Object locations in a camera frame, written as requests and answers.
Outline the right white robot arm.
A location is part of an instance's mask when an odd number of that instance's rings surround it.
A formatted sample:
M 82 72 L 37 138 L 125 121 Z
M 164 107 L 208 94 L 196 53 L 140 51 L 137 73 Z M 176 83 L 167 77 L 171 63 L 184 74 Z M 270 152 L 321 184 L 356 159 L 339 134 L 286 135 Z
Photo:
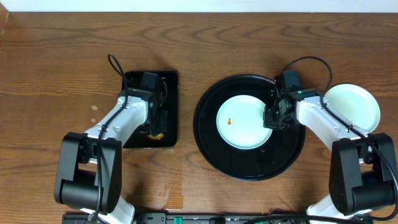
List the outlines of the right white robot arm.
M 329 194 L 307 208 L 310 221 L 377 220 L 369 212 L 397 206 L 394 143 L 385 133 L 371 134 L 337 112 L 316 89 L 273 90 L 264 126 L 285 130 L 309 128 L 331 151 Z

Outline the yellow green sponge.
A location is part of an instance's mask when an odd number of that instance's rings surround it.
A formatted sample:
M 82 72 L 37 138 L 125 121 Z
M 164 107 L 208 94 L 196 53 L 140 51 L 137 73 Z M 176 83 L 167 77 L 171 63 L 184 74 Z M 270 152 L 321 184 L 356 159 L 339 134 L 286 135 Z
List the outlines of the yellow green sponge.
M 158 140 L 161 140 L 161 139 L 164 137 L 164 133 L 150 134 L 150 135 L 148 135 L 147 137 L 148 137 L 149 139 L 151 139 L 151 140 L 158 141 Z

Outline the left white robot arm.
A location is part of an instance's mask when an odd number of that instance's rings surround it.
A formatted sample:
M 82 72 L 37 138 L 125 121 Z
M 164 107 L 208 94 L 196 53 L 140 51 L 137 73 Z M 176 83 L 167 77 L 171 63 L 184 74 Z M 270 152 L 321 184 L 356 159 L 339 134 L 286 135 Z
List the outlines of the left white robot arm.
M 174 146 L 177 111 L 177 90 L 121 91 L 98 124 L 62 139 L 55 201 L 87 213 L 85 223 L 132 223 L 136 209 L 121 196 L 122 149 Z

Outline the light blue plate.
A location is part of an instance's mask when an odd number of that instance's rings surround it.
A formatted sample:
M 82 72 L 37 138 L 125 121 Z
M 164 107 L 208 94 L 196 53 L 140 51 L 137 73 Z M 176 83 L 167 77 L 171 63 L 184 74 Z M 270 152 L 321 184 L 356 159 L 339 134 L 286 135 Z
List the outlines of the light blue plate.
M 326 92 L 329 104 L 358 127 L 373 132 L 381 119 L 376 99 L 364 88 L 340 84 Z
M 259 98 L 238 95 L 226 100 L 216 115 L 216 127 L 230 146 L 250 150 L 263 145 L 272 130 L 263 126 L 266 104 Z

